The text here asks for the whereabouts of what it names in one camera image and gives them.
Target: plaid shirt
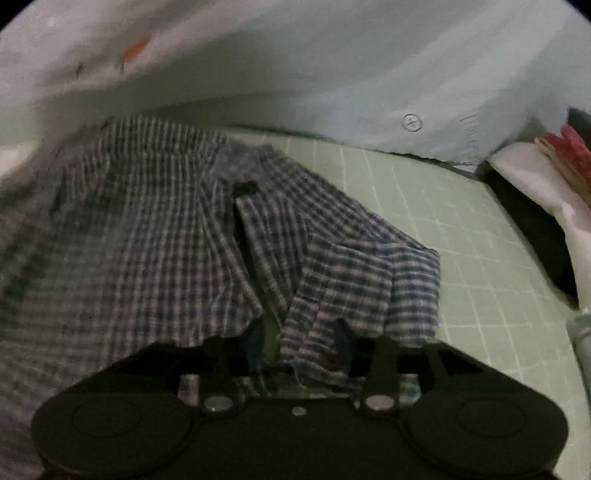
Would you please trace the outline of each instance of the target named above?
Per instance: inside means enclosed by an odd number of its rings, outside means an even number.
[[[269,146],[138,115],[26,168],[0,183],[2,478],[39,474],[43,401],[156,341],[199,345],[265,314],[277,361],[330,391],[350,386],[320,361],[335,319],[410,346],[435,334],[438,253]]]

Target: clothing pile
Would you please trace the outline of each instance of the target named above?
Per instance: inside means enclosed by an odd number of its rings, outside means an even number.
[[[326,362],[334,321],[421,345],[439,269],[270,146],[135,115],[41,147],[0,181],[0,476],[39,475],[28,429],[43,401],[153,342],[200,345],[262,318],[267,365],[354,392]]]

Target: green tile floor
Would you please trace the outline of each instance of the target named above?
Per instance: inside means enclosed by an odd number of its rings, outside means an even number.
[[[230,131],[270,142],[441,252],[440,339],[552,398],[570,435],[556,473],[589,478],[591,430],[565,322],[574,311],[486,185],[443,168],[328,142]]]

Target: white bedsheet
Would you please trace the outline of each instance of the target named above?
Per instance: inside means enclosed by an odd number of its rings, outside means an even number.
[[[564,230],[579,308],[591,309],[591,210],[534,144],[516,143],[490,160],[523,194],[554,215]]]
[[[537,60],[574,14],[562,0],[36,0],[2,32],[0,137],[182,103],[191,123],[476,164],[555,90]]]

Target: orange stain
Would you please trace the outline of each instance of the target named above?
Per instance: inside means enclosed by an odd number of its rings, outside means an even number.
[[[150,38],[145,38],[130,46],[130,48],[123,52],[123,55],[121,56],[121,63],[125,64],[135,60],[139,54],[144,51],[148,43],[150,43]]]

